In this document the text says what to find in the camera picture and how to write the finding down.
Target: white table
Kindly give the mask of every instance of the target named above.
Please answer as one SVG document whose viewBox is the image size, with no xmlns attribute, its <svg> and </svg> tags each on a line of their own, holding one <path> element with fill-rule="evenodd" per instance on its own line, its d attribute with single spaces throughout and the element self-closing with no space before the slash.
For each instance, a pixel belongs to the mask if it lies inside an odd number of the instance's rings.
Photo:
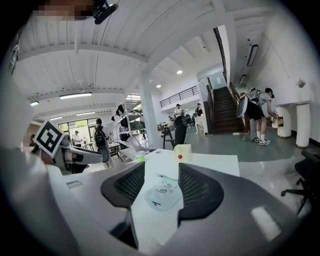
<svg viewBox="0 0 320 256">
<path fill-rule="evenodd" d="M 194 125 L 195 125 L 195 134 L 199 133 L 199 130 L 203 130 L 204 128 L 204 116 L 198 116 L 194 118 Z"/>
<path fill-rule="evenodd" d="M 165 149 L 158 149 L 144 157 L 144 185 L 131 208 L 141 252 L 154 252 L 155 248 L 163 246 L 178 229 L 178 211 L 184 207 L 183 198 L 173 208 L 163 212 L 152 209 L 147 205 L 144 198 L 146 191 L 159 181 L 156 174 L 162 174 L 172 179 L 179 178 L 179 163 L 175 157 L 176 155 L 173 151 Z M 238 157 L 236 155 L 192 153 L 189 163 L 240 176 Z"/>
<path fill-rule="evenodd" d="M 292 102 L 286 104 L 279 104 L 276 106 L 276 112 L 280 118 L 283 118 L 283 125 L 278 126 L 276 122 L 272 127 L 278 129 L 278 136 L 281 138 L 288 138 L 291 136 L 292 124 L 291 115 L 288 107 L 296 106 L 296 146 L 299 148 L 307 148 L 310 138 L 310 101 Z"/>
</svg>

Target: chair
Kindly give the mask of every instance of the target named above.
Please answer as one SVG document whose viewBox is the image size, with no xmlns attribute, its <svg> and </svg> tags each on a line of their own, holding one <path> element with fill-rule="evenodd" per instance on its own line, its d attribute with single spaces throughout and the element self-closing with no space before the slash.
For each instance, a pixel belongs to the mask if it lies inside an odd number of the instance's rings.
<svg viewBox="0 0 320 256">
<path fill-rule="evenodd" d="M 307 200 L 309 200 L 313 209 L 317 207 L 317 199 L 319 199 L 319 182 L 320 182 L 320 156 L 315 153 L 310 153 L 307 150 L 302 151 L 304 160 L 295 164 L 296 171 L 302 176 L 296 182 L 297 185 L 301 184 L 303 189 L 286 189 L 281 192 L 281 196 L 284 197 L 286 193 L 301 195 L 301 206 L 297 211 L 297 215 L 304 207 Z"/>
<path fill-rule="evenodd" d="M 118 149 L 117 147 L 113 147 L 112 149 L 109 150 L 109 153 L 110 153 L 110 157 L 114 157 L 114 156 L 117 156 L 121 162 L 124 162 L 121 158 L 121 156 L 119 155 L 118 153 Z"/>
<path fill-rule="evenodd" d="M 127 142 L 129 142 L 132 145 L 135 152 L 139 152 L 139 151 L 153 152 L 153 151 L 155 151 L 155 149 L 149 149 L 148 147 L 141 146 L 139 140 L 137 140 L 137 138 L 133 137 L 133 136 L 128 138 Z"/>
<path fill-rule="evenodd" d="M 166 148 L 166 142 L 171 142 L 173 148 L 175 148 L 175 140 L 172 138 L 172 134 L 169 127 L 161 126 L 162 134 L 160 135 L 163 138 L 163 149 Z"/>
</svg>

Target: balcony railing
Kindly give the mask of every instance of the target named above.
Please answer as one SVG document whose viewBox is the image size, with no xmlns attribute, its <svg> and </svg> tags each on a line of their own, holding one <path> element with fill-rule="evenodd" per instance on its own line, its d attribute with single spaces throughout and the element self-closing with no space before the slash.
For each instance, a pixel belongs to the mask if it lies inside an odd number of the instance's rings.
<svg viewBox="0 0 320 256">
<path fill-rule="evenodd" d="M 166 98 L 162 101 L 160 101 L 160 104 L 161 104 L 161 108 L 167 106 L 167 105 L 170 105 L 172 103 L 175 103 L 175 102 L 178 102 L 178 101 L 181 101 L 185 98 L 189 98 L 193 95 L 197 95 L 199 94 L 198 92 L 198 88 L 196 86 L 190 88 L 190 89 L 187 89 L 187 90 L 184 90 L 178 94 L 175 94 L 169 98 Z"/>
</svg>

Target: white sneaker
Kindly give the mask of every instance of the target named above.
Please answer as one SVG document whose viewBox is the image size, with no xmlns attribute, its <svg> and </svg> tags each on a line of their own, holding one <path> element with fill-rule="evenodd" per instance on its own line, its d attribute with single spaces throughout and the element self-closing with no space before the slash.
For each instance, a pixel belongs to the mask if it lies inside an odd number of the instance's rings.
<svg viewBox="0 0 320 256">
<path fill-rule="evenodd" d="M 266 139 L 261 140 L 260 139 L 260 141 L 259 141 L 259 145 L 260 146 L 266 146 L 266 145 L 269 145 L 269 144 L 270 144 L 270 140 L 266 140 Z"/>
</svg>

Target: white shirt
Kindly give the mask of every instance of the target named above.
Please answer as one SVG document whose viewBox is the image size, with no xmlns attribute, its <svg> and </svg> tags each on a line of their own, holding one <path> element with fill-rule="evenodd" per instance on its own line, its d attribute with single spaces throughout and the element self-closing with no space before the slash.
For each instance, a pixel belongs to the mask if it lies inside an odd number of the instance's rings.
<svg viewBox="0 0 320 256">
<path fill-rule="evenodd" d="M 259 106 L 261 107 L 263 104 L 265 104 L 268 101 L 272 101 L 271 97 L 265 93 L 265 92 L 260 92 L 257 90 L 254 90 L 252 92 L 249 92 L 246 94 L 247 98 L 249 99 L 249 101 L 251 101 L 254 98 L 258 98 L 259 99 Z"/>
<path fill-rule="evenodd" d="M 75 134 L 72 135 L 72 139 L 75 143 L 76 142 L 80 143 L 82 141 L 82 138 L 79 135 L 75 135 Z"/>
<path fill-rule="evenodd" d="M 179 109 L 179 108 L 176 108 L 176 109 L 174 110 L 174 116 L 175 116 L 176 118 L 182 116 L 183 113 L 184 113 L 184 111 L 181 110 L 181 109 Z"/>
</svg>

